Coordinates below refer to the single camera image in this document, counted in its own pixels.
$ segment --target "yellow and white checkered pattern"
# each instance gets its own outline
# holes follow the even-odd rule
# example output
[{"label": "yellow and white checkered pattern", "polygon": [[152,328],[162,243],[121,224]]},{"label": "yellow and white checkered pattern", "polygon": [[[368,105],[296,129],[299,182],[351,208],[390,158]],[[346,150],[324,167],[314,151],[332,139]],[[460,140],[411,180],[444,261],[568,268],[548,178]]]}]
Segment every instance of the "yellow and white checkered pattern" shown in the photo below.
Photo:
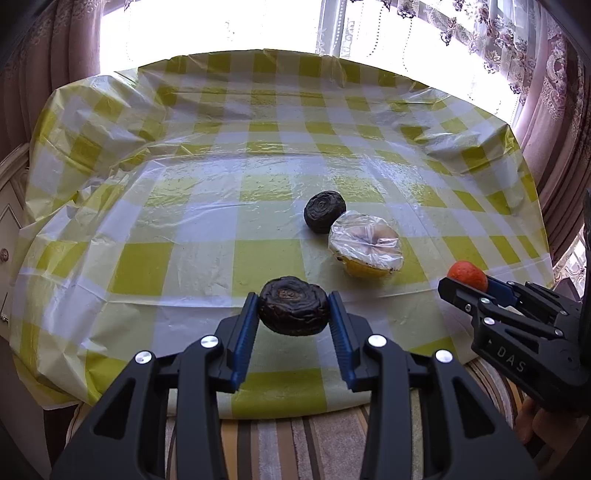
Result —
[{"label": "yellow and white checkered pattern", "polygon": [[[348,277],[303,209],[338,190],[385,218],[402,271]],[[552,281],[533,179],[508,125],[390,72],[333,57],[239,51],[175,57],[57,90],[35,131],[11,345],[45,405],[94,403],[143,349],[213,333],[249,291],[295,275],[339,290],[403,348],[472,358],[467,315],[438,280],[469,260],[503,280]],[[329,330],[261,325],[225,417],[359,404]]]}]

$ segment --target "human hand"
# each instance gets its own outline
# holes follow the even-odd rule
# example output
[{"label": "human hand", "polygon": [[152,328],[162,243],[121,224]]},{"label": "human hand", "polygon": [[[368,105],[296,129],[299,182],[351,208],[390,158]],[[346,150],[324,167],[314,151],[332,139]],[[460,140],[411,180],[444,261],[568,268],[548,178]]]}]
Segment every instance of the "human hand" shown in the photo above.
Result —
[{"label": "human hand", "polygon": [[535,433],[552,450],[564,456],[583,429],[584,420],[567,413],[547,412],[528,397],[515,419],[514,431],[523,444]]}]

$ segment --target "curtain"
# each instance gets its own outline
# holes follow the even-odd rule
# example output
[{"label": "curtain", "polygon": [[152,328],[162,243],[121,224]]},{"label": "curtain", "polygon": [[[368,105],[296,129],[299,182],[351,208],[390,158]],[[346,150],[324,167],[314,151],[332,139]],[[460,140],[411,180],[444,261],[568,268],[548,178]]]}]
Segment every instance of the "curtain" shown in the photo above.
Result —
[{"label": "curtain", "polygon": [[31,139],[56,88],[99,73],[103,0],[55,0],[0,72],[0,158]]},{"label": "curtain", "polygon": [[537,65],[515,136],[537,185],[556,263],[583,225],[591,180],[589,75],[551,16],[543,13]]},{"label": "curtain", "polygon": [[478,55],[489,73],[499,72],[525,103],[535,67],[541,8],[536,0],[379,0],[403,18],[437,27]]}]

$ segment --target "white cabinet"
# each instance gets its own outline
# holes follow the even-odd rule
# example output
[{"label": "white cabinet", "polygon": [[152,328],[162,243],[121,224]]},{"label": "white cabinet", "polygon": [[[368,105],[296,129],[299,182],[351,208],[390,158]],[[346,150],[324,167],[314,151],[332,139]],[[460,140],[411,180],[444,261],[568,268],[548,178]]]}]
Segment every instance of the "white cabinet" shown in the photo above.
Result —
[{"label": "white cabinet", "polygon": [[0,162],[0,336],[8,339],[12,289],[11,265],[23,222],[28,145],[22,145]]}]

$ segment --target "pink curtain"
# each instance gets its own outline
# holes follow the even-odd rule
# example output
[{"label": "pink curtain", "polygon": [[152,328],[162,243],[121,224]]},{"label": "pink curtain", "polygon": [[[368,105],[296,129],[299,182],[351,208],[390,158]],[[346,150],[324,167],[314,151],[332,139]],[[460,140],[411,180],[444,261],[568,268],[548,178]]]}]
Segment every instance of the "pink curtain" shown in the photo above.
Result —
[{"label": "pink curtain", "polygon": [[31,139],[56,88],[99,73],[103,0],[55,0],[0,72],[0,158]]},{"label": "pink curtain", "polygon": [[553,261],[583,224],[591,179],[589,77],[560,27],[542,14],[537,62],[515,135],[540,196]]}]

